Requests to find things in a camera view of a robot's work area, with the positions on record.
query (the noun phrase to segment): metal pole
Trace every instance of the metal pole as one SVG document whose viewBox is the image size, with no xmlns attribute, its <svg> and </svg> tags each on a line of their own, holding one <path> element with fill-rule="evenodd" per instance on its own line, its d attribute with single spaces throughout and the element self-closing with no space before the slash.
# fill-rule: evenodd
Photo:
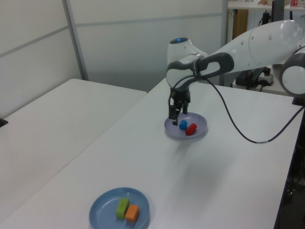
<svg viewBox="0 0 305 229">
<path fill-rule="evenodd" d="M 284 6 L 285 0 L 275 0 L 274 1 L 274 21 L 282 21 L 284 20 Z"/>
<path fill-rule="evenodd" d="M 70 1 L 62 0 L 62 4 L 63 4 L 63 8 L 64 8 L 64 11 L 66 14 L 69 31 L 70 31 L 70 35 L 71 35 L 71 39 L 72 39 L 72 44 L 74 46 L 77 64 L 80 69 L 81 79 L 88 81 L 89 79 L 88 79 L 88 74 L 87 74 L 87 70 L 86 70 L 86 66 L 85 66 L 85 60 L 84 60 L 84 57 L 83 57 L 83 54 L 81 51 L 81 44 L 80 44 L 80 40 L 78 39 Z"/>
<path fill-rule="evenodd" d="M 223 0 L 223 15 L 222 15 L 222 32 L 221 32 L 221 46 L 223 47 L 227 41 L 227 15 L 228 15 L 228 1 Z M 224 86 L 224 75 L 219 75 L 219 85 Z"/>
</svg>

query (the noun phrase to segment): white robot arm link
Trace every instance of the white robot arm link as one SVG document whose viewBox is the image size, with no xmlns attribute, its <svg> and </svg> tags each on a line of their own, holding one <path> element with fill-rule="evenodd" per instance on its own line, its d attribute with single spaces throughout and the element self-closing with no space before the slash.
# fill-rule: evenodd
<svg viewBox="0 0 305 229">
<path fill-rule="evenodd" d="M 175 39 L 167 51 L 166 79 L 174 100 L 169 104 L 169 117 L 176 125 L 180 110 L 187 113 L 189 84 L 195 81 L 283 61 L 281 85 L 290 94 L 305 97 L 305 37 L 295 21 L 277 21 L 249 30 L 211 55 L 187 38 Z"/>
</svg>

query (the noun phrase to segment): black cable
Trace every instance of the black cable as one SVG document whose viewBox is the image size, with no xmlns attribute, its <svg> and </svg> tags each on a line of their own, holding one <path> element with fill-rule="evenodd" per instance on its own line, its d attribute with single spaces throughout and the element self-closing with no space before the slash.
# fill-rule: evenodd
<svg viewBox="0 0 305 229">
<path fill-rule="evenodd" d="M 235 10 L 229 11 L 229 13 L 231 14 L 232 17 L 234 17 L 234 12 L 235 12 Z"/>
<path fill-rule="evenodd" d="M 268 142 L 271 142 L 271 141 L 275 140 L 275 139 L 276 139 L 276 138 L 277 138 L 277 137 L 278 137 L 287 127 L 288 127 L 288 125 L 294 120 L 294 118 L 304 109 L 304 107 L 301 107 L 301 108 L 295 113 L 295 115 L 292 116 L 292 118 L 288 121 L 288 123 L 280 130 L 280 132 L 277 133 L 273 138 L 271 138 L 271 139 L 269 139 L 269 140 L 267 140 L 267 141 L 263 141 L 263 142 L 256 142 L 256 141 L 253 141 L 253 140 L 247 138 L 247 137 L 238 129 L 238 127 L 236 126 L 235 122 L 233 121 L 233 119 L 232 119 L 232 117 L 231 117 L 231 114 L 230 114 L 230 112 L 229 112 L 229 110 L 228 110 L 227 104 L 225 103 L 224 98 L 223 98 L 223 96 L 221 95 L 221 93 L 219 92 L 219 90 L 217 89 L 217 87 L 215 87 L 215 85 L 214 85 L 211 81 L 209 81 L 207 78 L 204 78 L 204 79 L 205 79 L 205 80 L 206 80 L 206 81 L 207 81 L 207 82 L 217 91 L 217 93 L 219 94 L 221 100 L 222 100 L 223 103 L 224 103 L 224 107 L 225 107 L 225 109 L 226 109 L 226 111 L 227 111 L 227 113 L 228 113 L 228 115 L 229 115 L 229 118 L 230 118 L 232 124 L 234 125 L 235 129 L 240 133 L 241 136 L 244 137 L 244 139 L 246 139 L 246 140 L 249 141 L 249 142 L 255 143 L 255 144 L 264 144 L 264 143 L 268 143 Z"/>
<path fill-rule="evenodd" d="M 302 48 L 304 48 L 305 46 L 302 46 L 301 48 L 297 49 L 294 54 L 296 54 L 298 51 L 300 51 Z"/>
<path fill-rule="evenodd" d="M 247 80 L 246 90 L 250 90 L 250 88 L 251 88 L 251 80 L 252 80 L 252 77 L 253 77 L 254 73 L 251 70 L 246 70 L 246 74 L 248 76 L 248 78 L 246 79 Z"/>
<path fill-rule="evenodd" d="M 186 76 L 186 77 L 184 77 L 184 78 L 178 80 L 178 82 L 174 85 L 173 89 L 175 89 L 176 86 L 177 86 L 181 81 L 183 81 L 183 80 L 185 80 L 185 79 L 187 79 L 187 78 L 193 78 L 193 76 L 192 76 L 192 75 L 189 75 L 189 76 Z M 172 93 L 170 93 L 170 97 L 168 98 L 168 107 L 170 107 L 170 105 L 171 105 L 171 95 L 172 95 Z"/>
<path fill-rule="evenodd" d="M 262 23 L 262 20 L 263 20 L 263 17 L 262 17 L 262 19 L 259 21 L 259 23 L 258 23 L 258 26 Z"/>
<path fill-rule="evenodd" d="M 262 84 L 261 89 L 259 89 L 259 92 L 262 92 L 263 87 L 264 87 L 264 84 Z"/>
</svg>

